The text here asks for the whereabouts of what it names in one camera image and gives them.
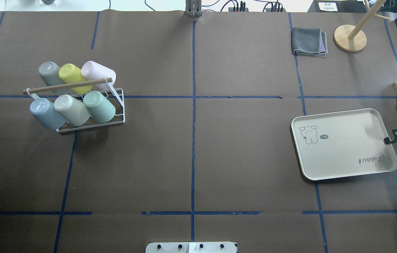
towel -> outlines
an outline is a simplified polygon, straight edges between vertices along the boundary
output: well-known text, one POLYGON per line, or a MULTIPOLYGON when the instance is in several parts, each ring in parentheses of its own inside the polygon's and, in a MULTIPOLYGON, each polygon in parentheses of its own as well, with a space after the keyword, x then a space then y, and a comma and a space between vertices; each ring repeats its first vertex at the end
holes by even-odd
POLYGON ((326 57, 327 33, 320 28, 293 27, 291 33, 292 52, 304 56, 326 57))

wooden handle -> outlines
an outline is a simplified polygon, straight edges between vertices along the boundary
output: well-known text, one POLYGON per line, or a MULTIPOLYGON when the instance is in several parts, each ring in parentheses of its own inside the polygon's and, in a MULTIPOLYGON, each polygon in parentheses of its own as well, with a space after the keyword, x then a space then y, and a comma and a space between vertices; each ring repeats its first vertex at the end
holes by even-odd
MULTIPOLYGON (((82 86, 88 86, 88 85, 96 85, 96 84, 102 84, 102 83, 107 83, 107 82, 112 82, 112 81, 113 81, 113 79, 108 77, 108 78, 97 79, 97 80, 88 80, 88 81, 84 81, 84 82, 72 82, 72 83, 66 83, 66 84, 60 84, 60 85, 54 85, 54 86, 29 89, 28 94, 38 93, 38 92, 43 92, 43 91, 54 91, 54 90, 60 90, 60 89, 65 89, 65 88, 68 89, 68 88, 82 87, 82 86)), ((27 90, 23 90, 22 93, 24 95, 27 95, 27 90)))
POLYGON ((349 40, 353 40, 353 38, 358 34, 359 31, 364 27, 364 25, 372 18, 372 16, 383 6, 383 3, 386 2, 386 0, 378 0, 372 8, 364 15, 363 19, 359 21, 359 23, 356 25, 356 27, 351 31, 351 33, 348 35, 349 40))

white tray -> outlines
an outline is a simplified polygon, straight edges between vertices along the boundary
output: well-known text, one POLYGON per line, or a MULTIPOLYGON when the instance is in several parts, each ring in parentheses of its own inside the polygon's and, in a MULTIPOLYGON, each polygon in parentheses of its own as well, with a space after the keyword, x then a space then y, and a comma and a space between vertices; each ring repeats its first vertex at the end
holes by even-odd
POLYGON ((383 173, 397 168, 380 113, 360 109, 296 117, 291 129, 303 175, 311 180, 383 173))

sticker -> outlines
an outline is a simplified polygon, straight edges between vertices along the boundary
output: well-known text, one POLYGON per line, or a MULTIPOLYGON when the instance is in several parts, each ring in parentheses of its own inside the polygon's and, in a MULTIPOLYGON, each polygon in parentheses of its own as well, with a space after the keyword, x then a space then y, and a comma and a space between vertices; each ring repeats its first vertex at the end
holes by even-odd
POLYGON ((338 11, 338 7, 336 3, 320 3, 319 2, 319 9, 322 11, 338 11))

